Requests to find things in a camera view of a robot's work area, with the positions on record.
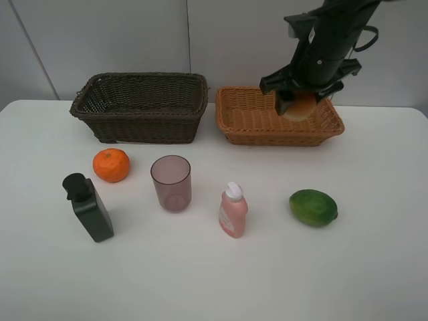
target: orange wicker basket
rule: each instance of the orange wicker basket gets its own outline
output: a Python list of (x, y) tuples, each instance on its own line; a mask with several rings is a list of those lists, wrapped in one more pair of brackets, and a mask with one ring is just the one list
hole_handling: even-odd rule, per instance
[(318, 146), (345, 129), (329, 99), (308, 119), (291, 122), (276, 114), (274, 93), (264, 96), (258, 87), (220, 88), (216, 118), (226, 139), (238, 145)]

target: orange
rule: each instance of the orange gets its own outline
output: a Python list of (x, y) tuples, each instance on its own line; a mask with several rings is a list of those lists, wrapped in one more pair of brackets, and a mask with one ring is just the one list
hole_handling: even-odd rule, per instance
[(107, 182), (116, 183), (128, 176), (130, 161), (123, 150), (109, 148), (95, 155), (92, 166), (98, 177)]

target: brown wicker basket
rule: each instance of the brown wicker basket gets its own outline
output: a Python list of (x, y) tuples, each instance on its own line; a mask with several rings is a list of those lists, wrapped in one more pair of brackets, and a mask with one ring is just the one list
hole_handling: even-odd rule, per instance
[(264, 96), (258, 87), (220, 88), (216, 111), (226, 139), (239, 145), (318, 146), (345, 129), (329, 99), (307, 120), (291, 122), (276, 114), (274, 93)]
[(195, 138), (207, 92), (197, 74), (99, 74), (78, 92), (70, 113), (100, 142), (184, 144)]

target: white bottle cap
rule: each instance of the white bottle cap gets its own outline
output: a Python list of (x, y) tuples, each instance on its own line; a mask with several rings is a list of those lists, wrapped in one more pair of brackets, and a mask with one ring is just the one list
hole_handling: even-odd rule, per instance
[(230, 201), (239, 201), (243, 197), (242, 188), (234, 182), (230, 182), (227, 184), (226, 188), (226, 196), (229, 198)]

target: white wall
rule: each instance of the white wall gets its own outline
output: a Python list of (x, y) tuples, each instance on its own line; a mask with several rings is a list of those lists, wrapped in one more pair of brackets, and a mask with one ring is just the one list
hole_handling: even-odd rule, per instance
[[(189, 0), (192, 72), (204, 74), (210, 98), (220, 86), (259, 84), (288, 64), (297, 45), (288, 38), (286, 15), (315, 9), (322, 0)], [(336, 104), (428, 105), (428, 20), (425, 0), (382, 3), (370, 21), (380, 40), (354, 54), (363, 65), (345, 81)]]
[(0, 110), (18, 99), (55, 99), (9, 3), (0, 0)]
[(186, 0), (13, 0), (61, 99), (102, 72), (189, 72)]

